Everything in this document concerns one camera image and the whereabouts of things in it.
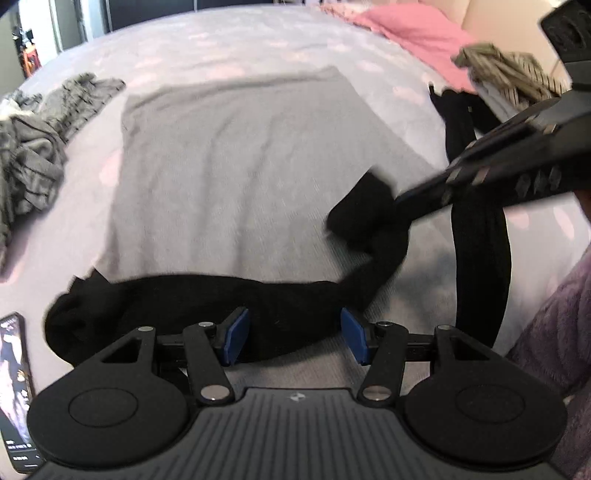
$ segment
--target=metal screw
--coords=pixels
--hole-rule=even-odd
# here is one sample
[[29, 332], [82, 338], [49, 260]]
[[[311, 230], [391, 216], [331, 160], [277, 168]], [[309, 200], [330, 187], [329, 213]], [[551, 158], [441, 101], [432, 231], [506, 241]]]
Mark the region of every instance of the metal screw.
[[441, 206], [445, 207], [445, 205], [447, 205], [449, 202], [451, 202], [452, 200], [452, 191], [450, 189], [447, 189], [445, 192], [443, 192], [443, 195], [441, 196]]
[[490, 167], [483, 167], [480, 170], [478, 170], [478, 173], [474, 177], [474, 180], [472, 180], [472, 185], [473, 186], [481, 185], [484, 182], [484, 179], [486, 178], [486, 176], [488, 175], [489, 170], [490, 170]]
[[363, 396], [371, 401], [384, 401], [392, 396], [392, 391], [382, 385], [370, 385], [363, 389]]
[[452, 183], [453, 181], [455, 181], [455, 179], [457, 178], [457, 176], [460, 174], [462, 168], [456, 168], [455, 170], [452, 170], [452, 172], [449, 174], [447, 180], [445, 181], [445, 183]]
[[546, 127], [544, 128], [543, 134], [544, 135], [550, 135], [554, 133], [554, 130], [556, 130], [556, 127], [558, 125], [556, 124], [552, 124], [552, 125], [546, 125]]
[[230, 391], [223, 385], [208, 385], [201, 389], [201, 396], [206, 400], [223, 400], [224, 398], [228, 398], [229, 395]]

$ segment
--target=folded gray shirt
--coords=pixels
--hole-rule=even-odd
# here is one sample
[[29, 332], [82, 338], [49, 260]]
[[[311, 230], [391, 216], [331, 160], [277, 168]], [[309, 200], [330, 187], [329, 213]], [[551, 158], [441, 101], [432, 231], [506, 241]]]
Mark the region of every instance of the folded gray shirt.
[[[119, 184], [96, 266], [109, 280], [204, 273], [335, 281], [360, 258], [327, 237], [331, 208], [372, 166], [400, 189], [434, 173], [334, 67], [132, 96], [122, 129]], [[420, 333], [448, 323], [450, 237], [432, 223], [413, 227], [406, 278], [384, 287], [369, 316]], [[230, 377], [237, 387], [338, 387], [363, 372], [334, 338], [264, 367], [238, 366]]]

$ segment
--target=smartphone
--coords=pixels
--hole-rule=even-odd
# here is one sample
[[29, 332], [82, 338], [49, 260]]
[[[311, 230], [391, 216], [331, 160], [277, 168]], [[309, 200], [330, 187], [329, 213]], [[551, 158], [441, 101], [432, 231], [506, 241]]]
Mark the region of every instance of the smartphone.
[[30, 473], [43, 463], [27, 427], [32, 399], [25, 320], [11, 313], [0, 320], [0, 433], [12, 466], [19, 473]]

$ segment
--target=pink blanket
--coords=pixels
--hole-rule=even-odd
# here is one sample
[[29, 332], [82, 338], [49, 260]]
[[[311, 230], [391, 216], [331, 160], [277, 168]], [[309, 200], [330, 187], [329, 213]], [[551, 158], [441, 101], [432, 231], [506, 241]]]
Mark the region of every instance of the pink blanket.
[[452, 57], [476, 41], [437, 8], [421, 4], [384, 5], [349, 21], [398, 43], [439, 72], [454, 90], [474, 92], [467, 69], [456, 67]]

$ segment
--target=wall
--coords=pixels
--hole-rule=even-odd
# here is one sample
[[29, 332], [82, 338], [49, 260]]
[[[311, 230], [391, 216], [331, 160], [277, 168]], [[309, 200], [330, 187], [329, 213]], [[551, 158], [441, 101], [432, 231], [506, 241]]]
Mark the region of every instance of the wall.
[[80, 0], [88, 40], [105, 35], [105, 22], [100, 0]]
[[19, 0], [18, 11], [21, 16], [23, 30], [33, 30], [41, 66], [47, 65], [58, 54], [49, 1]]
[[10, 18], [0, 17], [0, 96], [12, 92], [24, 81], [17, 49], [12, 41]]

